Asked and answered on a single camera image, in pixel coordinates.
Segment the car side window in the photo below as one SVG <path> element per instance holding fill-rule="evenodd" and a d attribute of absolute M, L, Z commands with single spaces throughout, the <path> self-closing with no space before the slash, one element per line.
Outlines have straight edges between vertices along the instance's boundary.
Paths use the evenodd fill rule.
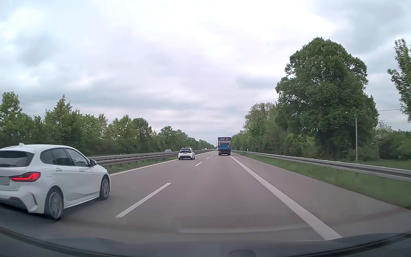
<path fill-rule="evenodd" d="M 47 164 L 54 164 L 54 165 L 66 165 L 66 166 L 72 166 L 74 165 L 69 158 L 69 156 L 66 154 L 64 149 L 58 148 L 58 149 L 52 149 L 45 151 L 41 154 L 41 161 Z"/>
<path fill-rule="evenodd" d="M 72 162 L 75 166 L 86 167 L 88 165 L 88 160 L 81 155 L 79 152 L 72 149 L 65 149 L 66 152 L 71 156 Z"/>

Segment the side mirror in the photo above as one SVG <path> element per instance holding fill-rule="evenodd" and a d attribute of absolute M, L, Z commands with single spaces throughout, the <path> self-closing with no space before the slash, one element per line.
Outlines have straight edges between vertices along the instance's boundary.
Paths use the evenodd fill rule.
<path fill-rule="evenodd" d="M 96 166 L 96 165 L 98 165 L 97 163 L 96 163 L 96 161 L 95 160 L 90 160 L 90 166 Z"/>

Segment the car hood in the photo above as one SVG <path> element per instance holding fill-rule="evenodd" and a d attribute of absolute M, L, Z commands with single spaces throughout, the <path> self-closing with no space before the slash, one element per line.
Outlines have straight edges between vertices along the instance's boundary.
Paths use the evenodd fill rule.
<path fill-rule="evenodd" d="M 0 254 L 10 256 L 33 256 L 36 251 L 38 256 L 44 256 L 48 251 L 58 256 L 88 257 L 279 257 L 311 256 L 311 254 L 362 256 L 364 252 L 364 256 L 411 256 L 411 234 L 398 233 L 343 237 L 330 241 L 183 241 L 137 244 L 96 237 L 27 238 L 8 231 L 0 231 L 0 233 L 17 239 L 0 245 Z"/>

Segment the car door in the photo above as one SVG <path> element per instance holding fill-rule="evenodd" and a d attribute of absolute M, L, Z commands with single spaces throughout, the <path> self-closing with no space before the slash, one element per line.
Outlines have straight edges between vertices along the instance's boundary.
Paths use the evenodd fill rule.
<path fill-rule="evenodd" d="M 88 159 L 80 152 L 74 149 L 65 149 L 67 154 L 71 157 L 72 162 L 78 168 L 81 178 L 79 190 L 82 197 L 89 196 L 99 191 L 100 176 L 97 167 L 91 167 Z"/>
<path fill-rule="evenodd" d="M 53 170 L 67 201 L 74 201 L 82 197 L 78 187 L 82 176 L 64 148 L 44 151 L 41 154 L 41 160 Z"/>

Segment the asphalt road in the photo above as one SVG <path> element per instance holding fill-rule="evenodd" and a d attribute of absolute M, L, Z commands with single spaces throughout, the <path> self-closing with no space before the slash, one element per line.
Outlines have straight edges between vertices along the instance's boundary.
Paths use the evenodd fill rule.
<path fill-rule="evenodd" d="M 30 237 L 122 242 L 330 240 L 411 232 L 411 211 L 241 155 L 216 151 L 112 174 L 106 201 L 59 222 L 14 209 L 0 226 Z"/>

